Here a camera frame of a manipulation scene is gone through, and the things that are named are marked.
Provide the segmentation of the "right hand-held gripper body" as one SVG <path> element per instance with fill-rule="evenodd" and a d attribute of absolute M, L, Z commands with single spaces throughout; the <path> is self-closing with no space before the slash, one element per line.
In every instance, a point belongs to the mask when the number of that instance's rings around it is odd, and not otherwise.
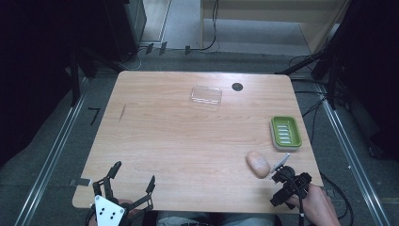
<path fill-rule="evenodd" d="M 270 202 L 273 206 L 285 203 L 289 209 L 294 209 L 295 207 L 287 202 L 288 199 L 294 195 L 301 199 L 306 198 L 311 179 L 307 172 L 296 175 L 295 170 L 289 166 L 278 167 L 272 180 L 275 183 L 282 183 L 282 188 L 272 196 Z"/>

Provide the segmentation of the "clear plastic container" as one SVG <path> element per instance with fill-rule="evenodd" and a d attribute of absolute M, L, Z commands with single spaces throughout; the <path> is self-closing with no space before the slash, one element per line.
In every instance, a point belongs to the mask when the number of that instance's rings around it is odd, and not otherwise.
<path fill-rule="evenodd" d="M 207 105 L 220 105 L 221 99 L 221 89 L 207 86 L 194 86 L 190 95 L 192 102 Z"/>

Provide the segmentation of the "grey tape strip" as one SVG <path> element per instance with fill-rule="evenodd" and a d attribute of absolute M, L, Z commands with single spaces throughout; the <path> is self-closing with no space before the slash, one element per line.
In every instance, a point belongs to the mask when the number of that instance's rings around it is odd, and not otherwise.
<path fill-rule="evenodd" d="M 92 181 L 86 178 L 70 179 L 69 186 L 90 186 Z"/>

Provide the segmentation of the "black tripod stand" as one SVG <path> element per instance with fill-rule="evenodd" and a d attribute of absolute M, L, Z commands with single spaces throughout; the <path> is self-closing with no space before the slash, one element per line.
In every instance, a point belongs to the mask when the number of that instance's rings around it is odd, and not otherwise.
<path fill-rule="evenodd" d="M 299 69 L 309 66 L 313 62 L 316 63 L 311 71 L 313 79 L 321 79 L 328 74 L 327 80 L 327 102 L 330 107 L 335 110 L 334 90 L 336 87 L 338 77 L 338 58 L 337 51 L 342 43 L 343 34 L 336 31 L 332 38 L 322 47 L 316 54 L 306 56 L 303 60 L 296 63 L 294 66 L 289 66 L 287 69 L 277 72 L 277 74 L 290 75 Z"/>

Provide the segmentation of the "metal floor rail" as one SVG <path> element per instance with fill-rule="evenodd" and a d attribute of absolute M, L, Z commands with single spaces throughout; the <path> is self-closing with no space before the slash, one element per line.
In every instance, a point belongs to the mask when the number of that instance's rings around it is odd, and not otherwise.
<path fill-rule="evenodd" d="M 363 166 L 359 161 L 359 158 L 356 154 L 356 149 L 354 148 L 351 141 L 349 140 L 348 135 L 346 134 L 339 114 L 336 110 L 332 109 L 328 101 L 324 101 L 323 106 L 327 113 L 330 124 L 343 149 L 343 153 L 348 162 L 348 168 L 350 169 L 356 180 L 359 191 L 369 209 L 374 223 L 377 226 L 391 226 L 382 202 L 377 196 L 369 177 L 367 176 Z"/>
<path fill-rule="evenodd" d="M 81 91 L 81 96 L 77 99 L 76 104 L 70 107 L 67 117 L 63 121 L 62 126 L 56 136 L 55 142 L 53 143 L 52 148 L 40 169 L 40 173 L 35 183 L 29 190 L 23 208 L 21 209 L 21 212 L 17 217 L 14 226 L 30 225 L 30 222 L 44 194 L 44 191 L 53 175 L 58 159 L 63 152 L 64 146 L 70 136 L 71 130 L 81 111 L 82 105 L 86 100 L 89 86 L 89 79 L 83 78 L 81 81 L 81 88 L 79 89 Z"/>

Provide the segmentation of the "green soap dish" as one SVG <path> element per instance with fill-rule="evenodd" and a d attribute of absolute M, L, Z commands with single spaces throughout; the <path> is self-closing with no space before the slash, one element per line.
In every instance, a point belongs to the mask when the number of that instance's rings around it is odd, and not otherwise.
<path fill-rule="evenodd" d="M 270 120 L 270 131 L 274 146 L 280 151 L 294 152 L 302 145 L 295 118 L 275 116 Z"/>

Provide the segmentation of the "black floor tape mark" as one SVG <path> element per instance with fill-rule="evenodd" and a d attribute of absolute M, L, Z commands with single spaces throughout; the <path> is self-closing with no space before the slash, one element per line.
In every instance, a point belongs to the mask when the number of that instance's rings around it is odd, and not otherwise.
<path fill-rule="evenodd" d="M 91 120 L 91 122 L 90 122 L 90 124 L 89 124 L 89 125 L 93 125 L 94 122 L 97 120 L 98 115 L 99 115 L 101 109 L 100 109 L 99 107 L 91 107 L 91 106 L 90 106 L 90 107 L 88 107 L 88 110 L 94 112 L 94 113 L 93 113 L 92 120 Z"/>

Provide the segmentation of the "person's left hand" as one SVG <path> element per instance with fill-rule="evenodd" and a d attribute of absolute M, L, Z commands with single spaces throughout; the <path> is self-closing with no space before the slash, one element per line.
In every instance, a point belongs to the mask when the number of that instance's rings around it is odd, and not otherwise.
<path fill-rule="evenodd" d="M 132 220 L 138 215 L 139 209 L 137 209 L 135 202 L 126 199 L 119 199 L 119 203 L 120 206 L 124 209 L 123 219 Z"/>

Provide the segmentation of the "black metal stand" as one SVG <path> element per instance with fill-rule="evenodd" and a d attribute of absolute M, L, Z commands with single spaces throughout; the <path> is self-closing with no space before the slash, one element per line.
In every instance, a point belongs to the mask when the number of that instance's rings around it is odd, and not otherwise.
<path fill-rule="evenodd" d="M 92 59 L 92 52 L 88 48 L 71 47 L 69 49 L 70 72 L 72 81 L 71 106 L 76 106 L 81 94 L 79 71 L 82 71 L 86 77 L 94 77 L 96 75 L 97 70 L 92 63 Z"/>

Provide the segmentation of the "black cabinet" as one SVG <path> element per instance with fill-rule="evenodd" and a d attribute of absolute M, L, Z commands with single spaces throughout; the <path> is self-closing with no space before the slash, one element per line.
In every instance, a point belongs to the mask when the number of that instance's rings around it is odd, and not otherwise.
<path fill-rule="evenodd" d="M 112 41 L 113 58 L 124 61 L 138 53 L 147 22 L 143 0 L 103 0 Z"/>

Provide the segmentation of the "person's right hand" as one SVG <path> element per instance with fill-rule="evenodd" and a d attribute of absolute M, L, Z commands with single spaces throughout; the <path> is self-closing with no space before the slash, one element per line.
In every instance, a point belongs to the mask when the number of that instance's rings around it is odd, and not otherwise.
<path fill-rule="evenodd" d="M 320 187 L 309 184 L 308 194 L 302 202 L 293 196 L 287 200 L 296 207 L 303 207 L 304 216 L 315 226 L 341 226 L 330 197 Z"/>

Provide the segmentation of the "light wooden furniture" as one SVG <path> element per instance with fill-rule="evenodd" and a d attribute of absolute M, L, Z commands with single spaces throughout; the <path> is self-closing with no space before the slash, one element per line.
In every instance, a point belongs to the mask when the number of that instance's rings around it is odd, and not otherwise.
<path fill-rule="evenodd" d="M 310 51 L 322 49 L 352 0 L 218 0 L 217 18 L 298 23 Z"/>

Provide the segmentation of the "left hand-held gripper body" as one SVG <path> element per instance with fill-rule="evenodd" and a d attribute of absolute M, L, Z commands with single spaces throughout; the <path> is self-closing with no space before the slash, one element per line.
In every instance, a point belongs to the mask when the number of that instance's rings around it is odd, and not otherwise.
<path fill-rule="evenodd" d="M 88 220 L 88 226 L 131 226 L 133 219 L 123 219 L 124 209 L 119 199 L 111 202 L 104 197 L 95 196 L 94 214 Z"/>

